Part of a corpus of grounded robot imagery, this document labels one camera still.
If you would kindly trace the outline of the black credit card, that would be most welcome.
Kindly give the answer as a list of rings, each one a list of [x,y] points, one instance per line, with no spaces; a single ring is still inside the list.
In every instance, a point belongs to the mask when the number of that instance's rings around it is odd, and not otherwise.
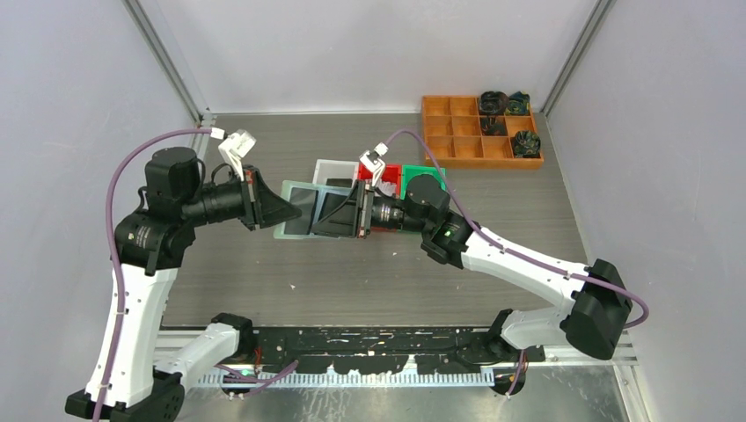
[[[301,217],[284,223],[282,234],[291,237],[314,236],[311,233],[311,225],[318,219],[320,202],[329,191],[341,191],[350,188],[320,188],[308,186],[291,186],[288,193],[288,201],[299,207],[303,214]]]

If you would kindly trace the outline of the green card holder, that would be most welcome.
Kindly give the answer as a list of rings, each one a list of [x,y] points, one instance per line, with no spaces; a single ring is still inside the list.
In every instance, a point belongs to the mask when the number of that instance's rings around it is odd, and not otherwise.
[[[284,180],[281,197],[298,207],[301,216],[278,225],[274,230],[274,238],[299,240],[317,237],[311,232],[312,226],[339,206],[351,191],[351,187]]]

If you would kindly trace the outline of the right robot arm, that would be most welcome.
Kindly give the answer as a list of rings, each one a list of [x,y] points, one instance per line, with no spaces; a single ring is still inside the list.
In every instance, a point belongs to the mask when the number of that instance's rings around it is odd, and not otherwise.
[[[469,221],[450,207],[451,197],[431,175],[419,175],[403,198],[378,196],[357,181],[344,199],[322,207],[311,233],[365,238],[372,229],[421,234],[421,248],[435,262],[494,276],[544,298],[549,307],[498,313],[484,347],[508,361],[522,350],[571,346],[598,360],[617,348],[631,300],[617,268],[598,259],[592,266],[572,263],[524,248]]]

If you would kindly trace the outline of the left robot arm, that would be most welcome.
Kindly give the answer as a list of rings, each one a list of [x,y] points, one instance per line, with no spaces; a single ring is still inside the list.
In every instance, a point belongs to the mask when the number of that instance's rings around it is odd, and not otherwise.
[[[265,183],[251,165],[222,183],[186,147],[156,151],[144,168],[140,205],[111,228],[113,298],[98,362],[84,389],[66,399],[67,414],[90,421],[172,421],[186,393],[225,360],[250,360],[258,340],[249,318],[222,312],[168,358],[156,360],[157,335],[186,250],[201,226],[237,220],[265,229],[301,209]]]

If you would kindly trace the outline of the silver cards stack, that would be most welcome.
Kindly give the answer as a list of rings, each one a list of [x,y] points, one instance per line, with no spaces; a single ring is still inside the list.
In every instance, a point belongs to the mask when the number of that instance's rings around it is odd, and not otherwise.
[[[374,188],[374,191],[379,196],[396,199],[399,196],[399,185],[396,182],[379,180]]]

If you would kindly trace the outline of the white plastic bin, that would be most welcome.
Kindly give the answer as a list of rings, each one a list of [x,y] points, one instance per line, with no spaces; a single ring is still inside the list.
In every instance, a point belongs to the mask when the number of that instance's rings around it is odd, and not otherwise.
[[[322,186],[351,188],[358,169],[359,163],[356,161],[318,159],[311,182]]]

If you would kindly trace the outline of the red plastic bin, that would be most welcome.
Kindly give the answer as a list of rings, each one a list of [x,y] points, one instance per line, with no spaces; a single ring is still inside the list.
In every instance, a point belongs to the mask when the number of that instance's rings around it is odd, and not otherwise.
[[[355,201],[354,235],[363,238],[371,231],[400,229],[404,218],[399,197],[402,166],[387,164],[379,174],[374,174],[361,164],[359,167],[352,191]]]

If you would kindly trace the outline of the green plastic bin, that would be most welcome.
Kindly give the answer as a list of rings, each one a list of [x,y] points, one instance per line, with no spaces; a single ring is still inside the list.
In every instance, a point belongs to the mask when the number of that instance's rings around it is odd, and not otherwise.
[[[399,193],[399,229],[403,231],[420,232],[432,228],[450,206],[450,195],[434,167],[405,164]]]

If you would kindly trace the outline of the wooden compartment tray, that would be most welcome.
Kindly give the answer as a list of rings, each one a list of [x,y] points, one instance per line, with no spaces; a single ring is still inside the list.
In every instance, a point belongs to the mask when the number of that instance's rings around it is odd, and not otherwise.
[[[484,136],[480,130],[478,96],[426,95],[421,98],[422,137],[432,151],[424,162],[448,169],[537,170],[550,150],[549,137],[538,130],[535,113],[504,117],[507,136]],[[515,158],[511,138],[530,130],[541,138],[540,158]]]

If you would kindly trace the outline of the dark rolled cloth middle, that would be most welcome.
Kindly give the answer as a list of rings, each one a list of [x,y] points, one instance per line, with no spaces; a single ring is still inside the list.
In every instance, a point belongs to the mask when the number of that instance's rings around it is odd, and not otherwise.
[[[507,136],[507,126],[503,116],[487,115],[479,118],[480,130],[484,136]]]

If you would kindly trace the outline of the dark rolled cloth top-left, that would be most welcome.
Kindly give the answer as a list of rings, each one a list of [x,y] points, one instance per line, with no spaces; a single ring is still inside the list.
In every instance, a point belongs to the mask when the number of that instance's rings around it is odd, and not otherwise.
[[[509,104],[509,96],[502,91],[485,91],[478,98],[482,115],[503,115]]]

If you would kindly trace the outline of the green rolled cloth bottom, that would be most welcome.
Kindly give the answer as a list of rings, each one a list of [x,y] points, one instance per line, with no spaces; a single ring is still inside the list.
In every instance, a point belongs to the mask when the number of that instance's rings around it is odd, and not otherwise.
[[[511,138],[515,158],[540,158],[541,138],[533,131],[522,130]]]

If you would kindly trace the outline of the green rolled cloth top-right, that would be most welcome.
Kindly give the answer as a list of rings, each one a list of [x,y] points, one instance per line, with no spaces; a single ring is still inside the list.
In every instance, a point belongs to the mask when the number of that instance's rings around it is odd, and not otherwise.
[[[508,104],[504,114],[510,116],[529,116],[531,112],[530,95],[525,91],[517,91],[508,97]]]

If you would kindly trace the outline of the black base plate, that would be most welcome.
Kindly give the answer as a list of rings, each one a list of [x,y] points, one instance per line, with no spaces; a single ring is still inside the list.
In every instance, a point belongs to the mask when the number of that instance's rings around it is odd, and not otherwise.
[[[222,361],[277,373],[297,362],[298,374],[331,369],[340,375],[397,374],[413,360],[419,375],[477,373],[504,363],[513,367],[518,351],[498,344],[477,327],[260,327],[253,349]]]

